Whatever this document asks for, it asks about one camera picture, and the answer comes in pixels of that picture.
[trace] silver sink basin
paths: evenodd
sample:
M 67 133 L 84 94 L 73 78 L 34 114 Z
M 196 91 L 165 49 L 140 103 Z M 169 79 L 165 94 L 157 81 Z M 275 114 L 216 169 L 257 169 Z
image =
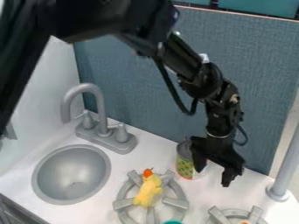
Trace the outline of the silver sink basin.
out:
M 42 159 L 32 175 L 32 188 L 46 202 L 70 205 L 100 191 L 110 172 L 109 158 L 102 150 L 70 145 Z

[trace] gray partition wall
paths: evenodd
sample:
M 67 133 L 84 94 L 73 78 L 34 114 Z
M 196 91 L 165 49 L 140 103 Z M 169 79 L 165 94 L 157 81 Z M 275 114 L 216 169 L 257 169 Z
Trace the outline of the gray partition wall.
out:
M 190 8 L 180 12 L 176 29 L 182 37 L 197 52 L 208 53 L 239 88 L 249 143 L 235 148 L 247 167 L 267 174 L 296 94 L 299 23 Z M 182 114 L 150 59 L 137 57 L 113 37 L 78 43 L 75 52 L 81 81 L 102 89 L 108 116 L 177 142 L 205 134 L 203 105 L 193 117 Z M 92 98 L 85 103 L 95 110 Z

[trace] faucet handle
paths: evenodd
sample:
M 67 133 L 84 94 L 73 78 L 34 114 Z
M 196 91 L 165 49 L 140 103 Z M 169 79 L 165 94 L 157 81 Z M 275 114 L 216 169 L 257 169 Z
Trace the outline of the faucet handle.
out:
M 82 126 L 85 130 L 90 130 L 95 126 L 93 117 L 90 116 L 90 112 L 86 109 L 83 112 Z
M 129 139 L 129 133 L 126 130 L 126 124 L 119 122 L 115 133 L 116 141 L 119 143 L 125 143 Z

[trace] silver burner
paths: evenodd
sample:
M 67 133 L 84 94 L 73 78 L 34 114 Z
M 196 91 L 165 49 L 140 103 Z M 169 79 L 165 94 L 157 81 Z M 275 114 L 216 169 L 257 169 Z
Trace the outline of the silver burner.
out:
M 206 224 L 267 224 L 262 218 L 262 210 L 253 206 L 251 212 L 240 209 L 219 210 L 216 206 L 209 210 L 210 220 Z
M 162 180 L 162 188 L 169 187 L 175 194 L 176 197 L 162 197 L 162 202 L 166 206 L 173 207 L 175 213 L 172 217 L 173 220 L 182 221 L 185 215 L 185 212 L 189 208 L 189 202 L 184 194 L 181 186 L 173 179 L 175 173 L 173 171 L 167 171 L 165 174 L 157 174 L 160 175 Z M 143 180 L 142 176 L 139 175 L 136 171 L 128 172 L 129 179 L 124 183 L 121 190 L 118 192 L 116 201 L 113 202 L 113 208 L 118 213 L 118 217 L 122 224 L 138 224 L 135 220 L 133 220 L 128 212 L 133 205 L 133 198 L 127 198 L 127 194 L 134 187 L 140 187 Z M 160 224 L 158 218 L 158 212 L 155 210 L 153 206 L 147 209 L 146 220 L 142 223 L 146 224 Z

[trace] white countertop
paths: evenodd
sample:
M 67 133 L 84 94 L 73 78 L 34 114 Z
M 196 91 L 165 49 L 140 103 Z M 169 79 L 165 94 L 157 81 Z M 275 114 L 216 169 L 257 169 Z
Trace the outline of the white countertop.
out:
M 160 173 L 168 169 L 175 171 L 177 144 L 170 140 L 129 127 L 128 131 L 137 136 L 138 145 L 128 155 L 119 155 L 76 137 L 76 123 L 65 125 L 55 136 L 50 137 L 1 176 L 0 193 L 52 224 L 119 224 L 112 202 L 124 181 L 128 179 L 127 172 L 141 172 L 151 167 Z M 90 199 L 70 206 L 52 205 L 33 192 L 31 175 L 41 158 L 70 144 L 89 144 L 103 150 L 111 161 L 111 175 L 104 187 Z M 207 211 L 213 206 L 219 209 L 239 208 L 248 211 L 252 206 L 257 206 L 264 210 L 263 218 L 269 224 L 299 223 L 299 206 L 293 194 L 284 203 L 275 202 L 266 195 L 265 188 L 273 182 L 272 178 L 245 170 L 243 176 L 236 178 L 230 187 L 223 188 L 220 184 L 222 171 L 221 167 L 210 163 L 205 176 L 198 180 L 186 180 L 176 176 L 176 181 L 190 201 L 184 223 L 206 223 L 209 217 Z M 159 206 L 157 211 L 162 221 L 171 218 L 169 208 L 163 210 Z M 138 208 L 137 212 L 140 216 L 137 221 L 145 217 L 144 209 Z

